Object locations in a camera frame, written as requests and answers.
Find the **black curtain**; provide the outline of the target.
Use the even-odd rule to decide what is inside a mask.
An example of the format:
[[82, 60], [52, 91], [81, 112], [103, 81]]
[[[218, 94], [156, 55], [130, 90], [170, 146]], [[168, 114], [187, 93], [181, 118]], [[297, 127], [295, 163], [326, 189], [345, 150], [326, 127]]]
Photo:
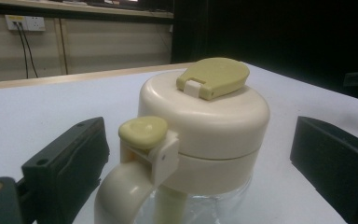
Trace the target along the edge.
[[358, 98], [358, 0], [174, 0], [172, 61], [208, 57]]

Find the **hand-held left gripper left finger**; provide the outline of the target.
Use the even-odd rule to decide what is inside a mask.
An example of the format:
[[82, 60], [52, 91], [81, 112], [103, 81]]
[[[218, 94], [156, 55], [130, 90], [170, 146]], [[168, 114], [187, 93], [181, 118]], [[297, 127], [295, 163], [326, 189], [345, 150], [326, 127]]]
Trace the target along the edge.
[[108, 160], [104, 120], [97, 117], [74, 125], [24, 163], [36, 222], [72, 224], [99, 186]]

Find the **wooden table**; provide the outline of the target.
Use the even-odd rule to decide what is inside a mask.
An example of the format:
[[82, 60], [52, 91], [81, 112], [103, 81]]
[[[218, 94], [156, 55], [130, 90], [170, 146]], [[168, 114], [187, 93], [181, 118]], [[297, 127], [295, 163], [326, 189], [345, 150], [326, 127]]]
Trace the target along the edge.
[[100, 71], [100, 72], [90, 72], [90, 73], [74, 74], [74, 75], [7, 80], [7, 81], [0, 81], [0, 89], [85, 81], [85, 80], [106, 78], [106, 77], [120, 77], [120, 76], [159, 72], [159, 71], [166, 71], [166, 70], [187, 69], [190, 65], [192, 65], [192, 63], [175, 63], [175, 64], [164, 64], [164, 65], [136, 67], [136, 68], [127, 68], [127, 69], [118, 69], [118, 70], [109, 70], [109, 71]]

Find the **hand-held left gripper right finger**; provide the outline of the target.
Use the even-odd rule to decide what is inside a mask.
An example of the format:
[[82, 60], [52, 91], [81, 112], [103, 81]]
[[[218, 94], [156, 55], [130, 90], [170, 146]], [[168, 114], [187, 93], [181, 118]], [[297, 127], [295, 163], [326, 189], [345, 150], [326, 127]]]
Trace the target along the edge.
[[358, 137], [299, 117], [290, 160], [348, 224], [358, 224]]

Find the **long wall shelf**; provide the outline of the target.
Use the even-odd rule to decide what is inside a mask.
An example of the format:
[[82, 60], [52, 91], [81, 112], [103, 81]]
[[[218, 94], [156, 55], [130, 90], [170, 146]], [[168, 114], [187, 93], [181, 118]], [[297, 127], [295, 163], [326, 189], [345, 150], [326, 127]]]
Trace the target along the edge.
[[170, 12], [92, 7], [72, 3], [67, 4], [54, 1], [35, 0], [0, 0], [0, 15], [158, 24], [173, 24], [174, 22], [173, 14]]

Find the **glass jug with cream lid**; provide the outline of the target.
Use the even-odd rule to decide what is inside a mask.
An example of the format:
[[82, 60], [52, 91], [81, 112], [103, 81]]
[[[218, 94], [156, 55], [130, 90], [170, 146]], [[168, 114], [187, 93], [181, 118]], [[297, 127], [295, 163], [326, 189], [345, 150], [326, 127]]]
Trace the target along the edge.
[[238, 224], [269, 106], [227, 58], [151, 77], [118, 129], [120, 162], [101, 184], [95, 224]]

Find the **white table mat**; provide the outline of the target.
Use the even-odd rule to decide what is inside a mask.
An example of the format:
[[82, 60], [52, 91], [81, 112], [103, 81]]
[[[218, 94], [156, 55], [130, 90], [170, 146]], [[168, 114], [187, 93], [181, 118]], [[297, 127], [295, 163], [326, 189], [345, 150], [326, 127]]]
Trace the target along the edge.
[[[21, 166], [78, 122], [102, 117], [110, 159], [118, 163], [118, 126], [136, 116], [142, 85], [171, 70], [85, 81], [0, 89], [0, 176]], [[358, 137], [358, 99], [251, 66], [247, 85], [270, 108], [270, 120], [238, 224], [346, 224], [290, 162], [296, 120], [329, 122]]]

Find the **white wall socket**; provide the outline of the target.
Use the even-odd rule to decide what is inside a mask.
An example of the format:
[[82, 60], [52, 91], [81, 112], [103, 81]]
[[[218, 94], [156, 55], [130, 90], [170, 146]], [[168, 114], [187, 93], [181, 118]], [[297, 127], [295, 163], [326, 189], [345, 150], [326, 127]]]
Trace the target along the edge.
[[46, 30], [43, 17], [6, 15], [7, 28], [14, 31], [17, 27], [22, 27], [24, 31], [44, 32]]

